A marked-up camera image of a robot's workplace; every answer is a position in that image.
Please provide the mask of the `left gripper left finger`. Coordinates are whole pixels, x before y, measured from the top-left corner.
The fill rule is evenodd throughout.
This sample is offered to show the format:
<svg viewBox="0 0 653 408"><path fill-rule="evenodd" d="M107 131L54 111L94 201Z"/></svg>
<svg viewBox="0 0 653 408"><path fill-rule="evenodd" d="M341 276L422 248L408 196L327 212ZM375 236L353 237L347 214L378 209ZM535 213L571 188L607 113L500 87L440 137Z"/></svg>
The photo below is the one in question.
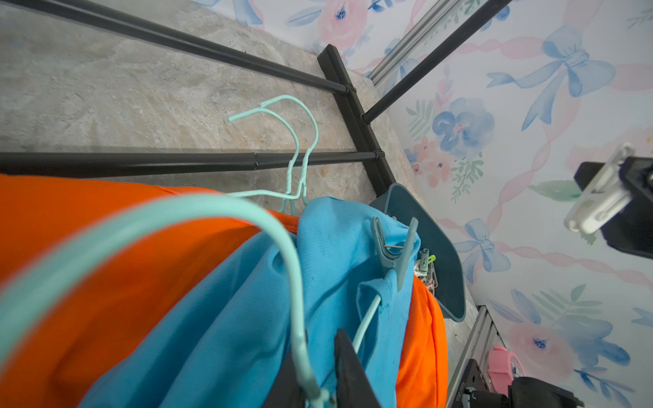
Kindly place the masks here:
<svg viewBox="0 0 653 408"><path fill-rule="evenodd" d="M263 408L305 408L306 396L299 386L292 353L285 356Z"/></svg>

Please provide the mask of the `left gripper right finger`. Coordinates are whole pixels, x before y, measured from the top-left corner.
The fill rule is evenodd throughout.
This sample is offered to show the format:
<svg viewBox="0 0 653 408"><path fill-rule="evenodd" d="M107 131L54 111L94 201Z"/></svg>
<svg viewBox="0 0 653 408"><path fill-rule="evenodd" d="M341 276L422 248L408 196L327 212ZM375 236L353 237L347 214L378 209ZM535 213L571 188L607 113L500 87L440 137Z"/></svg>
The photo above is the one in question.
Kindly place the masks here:
<svg viewBox="0 0 653 408"><path fill-rule="evenodd" d="M336 404L339 408L380 407L353 344L344 329L334 338Z"/></svg>

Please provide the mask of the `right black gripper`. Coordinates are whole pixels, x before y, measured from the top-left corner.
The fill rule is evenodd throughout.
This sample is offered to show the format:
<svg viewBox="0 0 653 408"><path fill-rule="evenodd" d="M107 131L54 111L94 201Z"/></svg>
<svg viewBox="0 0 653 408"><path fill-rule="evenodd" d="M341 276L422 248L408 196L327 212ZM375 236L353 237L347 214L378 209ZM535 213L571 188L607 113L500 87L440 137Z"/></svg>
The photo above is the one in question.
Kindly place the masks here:
<svg viewBox="0 0 653 408"><path fill-rule="evenodd" d="M634 198L600 231L621 253L652 259L652 158L631 156L617 174Z"/></svg>

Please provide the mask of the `teal t-shirt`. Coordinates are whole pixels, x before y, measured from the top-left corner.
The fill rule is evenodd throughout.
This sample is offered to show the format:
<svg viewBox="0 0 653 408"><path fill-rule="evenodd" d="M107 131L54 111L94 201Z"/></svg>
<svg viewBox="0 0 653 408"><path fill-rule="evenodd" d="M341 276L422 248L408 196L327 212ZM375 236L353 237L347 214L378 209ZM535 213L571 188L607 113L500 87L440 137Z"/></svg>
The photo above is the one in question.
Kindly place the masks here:
<svg viewBox="0 0 653 408"><path fill-rule="evenodd" d="M382 265L372 221L391 246L407 224L366 204L318 198L292 234L304 284L309 358L318 384L336 387L334 338L354 336L379 307L358 355L381 406L396 405L396 380L412 299ZM195 286L129 355L99 379L84 407L260 407L290 349L287 272L259 233Z"/></svg>

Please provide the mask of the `teal clothespin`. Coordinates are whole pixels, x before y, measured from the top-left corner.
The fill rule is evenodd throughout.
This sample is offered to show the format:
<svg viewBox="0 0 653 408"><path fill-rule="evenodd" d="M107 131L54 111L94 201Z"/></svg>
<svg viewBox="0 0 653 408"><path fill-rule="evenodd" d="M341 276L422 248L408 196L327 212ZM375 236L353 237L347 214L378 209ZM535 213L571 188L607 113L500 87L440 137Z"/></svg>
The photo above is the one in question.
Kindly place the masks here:
<svg viewBox="0 0 653 408"><path fill-rule="evenodd" d="M381 265L387 270L394 270L397 278L397 290L403 289L406 274L413 270L412 251L418 234L418 220L412 218L408 227L406 241L402 246L390 246L386 243L381 219L372 219L372 236Z"/></svg>

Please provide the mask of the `white clothespin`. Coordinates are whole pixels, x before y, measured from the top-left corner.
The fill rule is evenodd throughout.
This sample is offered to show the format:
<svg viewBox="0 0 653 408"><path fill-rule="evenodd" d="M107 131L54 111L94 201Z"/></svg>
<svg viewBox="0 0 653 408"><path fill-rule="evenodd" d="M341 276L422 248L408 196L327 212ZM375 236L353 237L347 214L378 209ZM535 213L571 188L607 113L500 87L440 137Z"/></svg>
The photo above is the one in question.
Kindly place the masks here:
<svg viewBox="0 0 653 408"><path fill-rule="evenodd" d="M565 218L564 224L569 231L593 234L633 200L632 193L619 177L619 171L634 153L631 144L621 144L600 167Z"/></svg>

